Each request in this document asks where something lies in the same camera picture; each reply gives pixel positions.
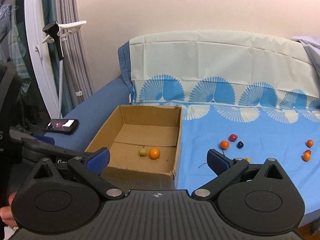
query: black gripper base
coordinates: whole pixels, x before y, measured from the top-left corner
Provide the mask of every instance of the black gripper base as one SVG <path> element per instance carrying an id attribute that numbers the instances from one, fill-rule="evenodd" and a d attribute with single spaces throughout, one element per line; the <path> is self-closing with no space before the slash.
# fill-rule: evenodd
<path id="1" fill-rule="evenodd" d="M 132 190 L 128 197 L 108 201 L 97 217 L 78 230 L 37 235 L 19 230 L 11 240 L 298 240 L 295 232 L 254 236 L 222 220 L 208 201 L 194 200 L 185 190 Z"/>

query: smartphone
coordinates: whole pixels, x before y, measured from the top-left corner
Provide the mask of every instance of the smartphone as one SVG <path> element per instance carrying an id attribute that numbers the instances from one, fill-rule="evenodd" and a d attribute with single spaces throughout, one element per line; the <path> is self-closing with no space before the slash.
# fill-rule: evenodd
<path id="1" fill-rule="evenodd" d="M 51 119 L 50 123 L 43 129 L 43 131 L 72 134 L 78 124 L 79 120 L 77 119 Z"/>

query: red cherry tomato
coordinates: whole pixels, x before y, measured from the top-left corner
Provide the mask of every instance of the red cherry tomato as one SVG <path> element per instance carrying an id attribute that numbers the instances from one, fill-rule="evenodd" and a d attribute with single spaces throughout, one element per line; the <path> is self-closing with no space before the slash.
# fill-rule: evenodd
<path id="1" fill-rule="evenodd" d="M 221 141 L 221 143 L 220 143 L 220 147 L 221 147 L 222 150 L 228 149 L 229 145 L 230 144 L 227 141 Z"/>
<path id="2" fill-rule="evenodd" d="M 311 147 L 313 146 L 313 140 L 308 140 L 308 141 L 307 141 L 307 146 L 308 146 L 309 148 L 311 148 Z"/>
<path id="3" fill-rule="evenodd" d="M 311 159 L 311 155 L 310 153 L 304 153 L 302 158 L 305 162 L 308 162 Z"/>
<path id="4" fill-rule="evenodd" d="M 236 136 L 235 134 L 231 134 L 231 135 L 229 136 L 229 141 L 230 141 L 230 142 L 235 142 L 235 141 L 237 140 L 237 138 L 238 138 L 238 136 Z"/>

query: cardboard box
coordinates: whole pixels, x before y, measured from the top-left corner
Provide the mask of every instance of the cardboard box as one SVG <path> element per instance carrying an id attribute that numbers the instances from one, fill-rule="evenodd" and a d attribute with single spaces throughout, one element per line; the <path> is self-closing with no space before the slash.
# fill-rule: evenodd
<path id="1" fill-rule="evenodd" d="M 175 189 L 180 163 L 181 107 L 119 106 L 87 147 L 110 150 L 110 163 L 101 177 L 124 192 L 130 189 Z M 160 157 L 140 157 L 141 148 L 156 147 Z"/>

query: bedsheet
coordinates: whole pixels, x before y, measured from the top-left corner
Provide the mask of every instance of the bedsheet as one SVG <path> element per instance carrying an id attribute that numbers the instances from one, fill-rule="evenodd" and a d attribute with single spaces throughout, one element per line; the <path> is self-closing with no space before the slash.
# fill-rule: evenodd
<path id="1" fill-rule="evenodd" d="M 207 152 L 213 148 L 222 153 L 220 142 L 228 140 L 230 134 L 236 134 L 237 141 L 230 142 L 230 147 L 224 151 L 228 158 L 249 157 L 251 163 L 264 163 L 267 158 L 276 158 L 301 194 L 306 206 L 305 214 L 320 208 L 320 127 L 319 122 L 305 114 L 309 110 L 297 112 L 295 123 L 285 123 L 270 115 L 274 109 L 263 107 L 245 111 L 244 107 L 215 103 L 144 104 L 180 105 L 183 108 L 178 189 L 187 189 L 191 194 L 215 178 L 216 174 L 204 164 Z M 252 122 L 243 122 L 240 115 L 237 116 L 240 111 L 247 112 L 247 116 L 259 113 L 259 117 Z M 311 148 L 311 160 L 305 162 L 301 157 L 308 149 L 305 144 L 308 139 L 314 141 L 314 146 Z M 243 148 L 236 147 L 238 141 L 244 143 Z"/>
<path id="2" fill-rule="evenodd" d="M 305 214 L 320 209 L 320 79 L 300 43 L 208 30 L 140 36 L 129 49 L 123 69 L 130 70 L 133 104 L 182 106 L 177 188 L 191 193 L 213 179 L 206 154 L 234 133 L 244 147 L 231 143 L 226 156 L 252 163 L 276 158 Z M 308 139 L 313 153 L 304 162 Z"/>

